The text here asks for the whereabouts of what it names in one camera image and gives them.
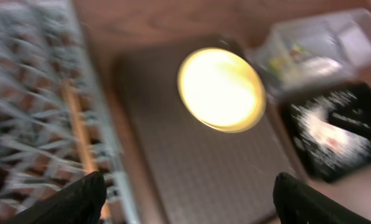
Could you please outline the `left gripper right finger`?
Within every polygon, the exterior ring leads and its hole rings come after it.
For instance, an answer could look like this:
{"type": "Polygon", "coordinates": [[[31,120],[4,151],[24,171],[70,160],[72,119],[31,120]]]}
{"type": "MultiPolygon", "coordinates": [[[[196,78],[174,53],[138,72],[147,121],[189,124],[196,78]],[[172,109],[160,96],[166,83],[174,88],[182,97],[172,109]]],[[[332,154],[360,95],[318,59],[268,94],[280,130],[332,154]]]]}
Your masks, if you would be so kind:
{"type": "Polygon", "coordinates": [[[273,203],[284,224],[371,224],[286,172],[275,178],[273,203]]]}

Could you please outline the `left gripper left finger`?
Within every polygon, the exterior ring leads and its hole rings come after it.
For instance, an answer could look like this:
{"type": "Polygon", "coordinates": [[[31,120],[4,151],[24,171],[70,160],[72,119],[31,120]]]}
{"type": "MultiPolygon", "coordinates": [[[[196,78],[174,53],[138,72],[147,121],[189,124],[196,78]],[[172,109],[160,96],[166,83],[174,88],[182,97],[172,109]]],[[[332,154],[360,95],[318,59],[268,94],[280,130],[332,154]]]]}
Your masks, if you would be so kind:
{"type": "Polygon", "coordinates": [[[98,224],[105,200],[103,174],[94,171],[4,224],[98,224]]]}

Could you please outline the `wooden chopstick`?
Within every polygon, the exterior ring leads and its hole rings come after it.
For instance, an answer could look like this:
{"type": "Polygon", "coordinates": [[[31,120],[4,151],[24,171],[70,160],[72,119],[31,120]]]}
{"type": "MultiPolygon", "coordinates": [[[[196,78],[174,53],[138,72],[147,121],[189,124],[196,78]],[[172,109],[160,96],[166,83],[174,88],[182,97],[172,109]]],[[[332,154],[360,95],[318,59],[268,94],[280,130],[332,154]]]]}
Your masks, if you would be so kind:
{"type": "Polygon", "coordinates": [[[63,80],[63,95],[70,111],[72,130],[76,137],[75,143],[80,157],[80,162],[82,163],[82,168],[85,174],[90,174],[97,171],[98,167],[94,161],[92,144],[85,127],[85,122],[82,119],[82,111],[77,90],[68,78],[63,80]]]}

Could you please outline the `yellow round plate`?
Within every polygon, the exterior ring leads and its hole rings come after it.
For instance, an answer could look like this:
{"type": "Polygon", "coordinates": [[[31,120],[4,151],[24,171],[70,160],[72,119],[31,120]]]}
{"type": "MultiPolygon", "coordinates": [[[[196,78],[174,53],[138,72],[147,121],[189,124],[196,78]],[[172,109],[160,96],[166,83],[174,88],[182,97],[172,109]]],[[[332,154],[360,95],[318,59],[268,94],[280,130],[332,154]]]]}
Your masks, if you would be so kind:
{"type": "Polygon", "coordinates": [[[266,108],[261,78],[241,56],[211,47],[193,51],[177,73],[179,96],[198,121],[225,133],[254,127],[266,108]]]}

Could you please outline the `green yellow snack wrapper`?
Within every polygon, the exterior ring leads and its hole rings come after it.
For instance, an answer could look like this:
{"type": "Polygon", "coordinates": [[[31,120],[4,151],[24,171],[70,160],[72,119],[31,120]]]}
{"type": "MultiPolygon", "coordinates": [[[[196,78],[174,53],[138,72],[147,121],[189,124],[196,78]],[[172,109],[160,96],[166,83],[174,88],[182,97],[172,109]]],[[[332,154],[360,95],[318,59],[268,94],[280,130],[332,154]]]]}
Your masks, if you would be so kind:
{"type": "Polygon", "coordinates": [[[309,58],[312,54],[305,47],[299,44],[291,44],[285,53],[271,57],[268,60],[268,70],[273,73],[280,73],[292,63],[300,63],[309,58]]]}

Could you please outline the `white tissue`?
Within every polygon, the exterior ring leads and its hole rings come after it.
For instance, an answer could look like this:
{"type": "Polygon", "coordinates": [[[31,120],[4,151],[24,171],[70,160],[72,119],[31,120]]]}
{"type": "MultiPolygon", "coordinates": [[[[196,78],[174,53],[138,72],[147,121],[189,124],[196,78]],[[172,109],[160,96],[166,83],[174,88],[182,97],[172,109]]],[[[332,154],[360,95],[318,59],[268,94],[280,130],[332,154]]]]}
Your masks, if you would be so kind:
{"type": "Polygon", "coordinates": [[[326,77],[343,69],[341,63],[329,57],[309,57],[298,60],[287,72],[289,80],[312,80],[326,77]]]}

